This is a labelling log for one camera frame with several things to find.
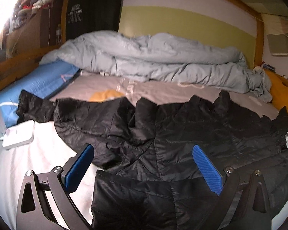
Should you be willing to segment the black puffer down jacket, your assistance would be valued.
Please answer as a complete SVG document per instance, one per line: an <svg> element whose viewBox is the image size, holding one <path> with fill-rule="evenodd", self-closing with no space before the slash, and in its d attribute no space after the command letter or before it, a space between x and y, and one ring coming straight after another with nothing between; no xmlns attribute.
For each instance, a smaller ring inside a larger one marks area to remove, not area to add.
<svg viewBox="0 0 288 230"><path fill-rule="evenodd" d="M275 119L259 116L226 91L214 102L193 96L162 105L145 98L131 104L125 97L52 103L59 137L76 152L84 144L94 147L94 229L199 229L217 196L192 158L195 145L232 166L240 188L259 169L272 215L288 200L285 108Z"/></svg>

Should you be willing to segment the yellow pillow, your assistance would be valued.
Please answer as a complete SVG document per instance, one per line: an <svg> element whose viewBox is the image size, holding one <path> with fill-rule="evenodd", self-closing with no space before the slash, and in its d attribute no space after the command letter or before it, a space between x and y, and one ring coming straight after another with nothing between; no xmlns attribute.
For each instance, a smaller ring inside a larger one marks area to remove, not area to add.
<svg viewBox="0 0 288 230"><path fill-rule="evenodd" d="M267 69L264 71L271 80L270 94L273 97L273 106L278 110L286 106L288 112L288 80Z"/></svg>

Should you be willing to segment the grey printed bed sheet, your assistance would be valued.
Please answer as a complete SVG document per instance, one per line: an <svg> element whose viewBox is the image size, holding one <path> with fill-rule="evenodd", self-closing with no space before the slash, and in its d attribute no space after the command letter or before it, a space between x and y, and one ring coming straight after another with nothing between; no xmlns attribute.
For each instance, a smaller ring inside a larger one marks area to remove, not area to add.
<svg viewBox="0 0 288 230"><path fill-rule="evenodd" d="M30 144L0 150L11 229L272 229L288 207L287 108L275 119L226 90L150 81L146 96L80 100L22 89Z"/></svg>

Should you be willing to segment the white lamp base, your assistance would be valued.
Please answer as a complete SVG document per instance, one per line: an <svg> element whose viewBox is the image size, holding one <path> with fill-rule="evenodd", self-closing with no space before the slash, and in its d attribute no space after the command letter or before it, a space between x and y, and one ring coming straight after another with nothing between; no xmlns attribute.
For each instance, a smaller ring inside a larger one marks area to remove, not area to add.
<svg viewBox="0 0 288 230"><path fill-rule="evenodd" d="M7 129L2 138L2 147L9 150L29 144L34 139L35 122L29 120Z"/></svg>

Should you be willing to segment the blue pillow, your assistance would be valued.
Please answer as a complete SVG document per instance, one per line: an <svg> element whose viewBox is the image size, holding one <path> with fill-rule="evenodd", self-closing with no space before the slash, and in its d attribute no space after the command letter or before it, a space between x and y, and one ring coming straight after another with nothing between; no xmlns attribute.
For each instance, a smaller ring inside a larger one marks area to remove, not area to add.
<svg viewBox="0 0 288 230"><path fill-rule="evenodd" d="M6 127L32 119L53 120L55 103L49 100L80 76L80 68L62 60L42 64L0 91L0 110Z"/></svg>

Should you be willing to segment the light blue rumpled duvet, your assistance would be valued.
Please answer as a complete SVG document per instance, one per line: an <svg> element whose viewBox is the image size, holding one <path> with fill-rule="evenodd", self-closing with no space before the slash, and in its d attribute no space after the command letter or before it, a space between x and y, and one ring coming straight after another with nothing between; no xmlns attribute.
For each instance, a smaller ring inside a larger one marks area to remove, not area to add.
<svg viewBox="0 0 288 230"><path fill-rule="evenodd" d="M137 81L164 81L214 86L272 101L271 81L261 67L248 68L235 47L219 48L168 33L126 37L95 31L68 40L50 51L41 64L64 61L82 70Z"/></svg>

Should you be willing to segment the black hanging garment with print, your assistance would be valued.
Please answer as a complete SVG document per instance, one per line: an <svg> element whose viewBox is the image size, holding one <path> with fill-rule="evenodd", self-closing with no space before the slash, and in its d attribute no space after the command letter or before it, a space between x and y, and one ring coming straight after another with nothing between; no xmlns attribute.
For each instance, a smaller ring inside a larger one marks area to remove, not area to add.
<svg viewBox="0 0 288 230"><path fill-rule="evenodd" d="M66 11L66 40L82 34L118 31L123 0L69 0Z"/></svg>

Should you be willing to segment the wooden bunk bed frame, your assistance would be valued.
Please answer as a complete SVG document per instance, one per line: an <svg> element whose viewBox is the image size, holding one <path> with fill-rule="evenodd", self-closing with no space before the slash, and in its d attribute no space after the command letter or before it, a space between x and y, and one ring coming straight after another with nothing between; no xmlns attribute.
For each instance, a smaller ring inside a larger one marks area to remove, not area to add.
<svg viewBox="0 0 288 230"><path fill-rule="evenodd" d="M3 2L13 7L13 14L17 2ZM68 2L51 0L26 12L21 28L0 34L0 90L67 41ZM128 37L164 32L210 46L234 46L249 67L265 62L288 75L288 0L123 0L118 32Z"/></svg>

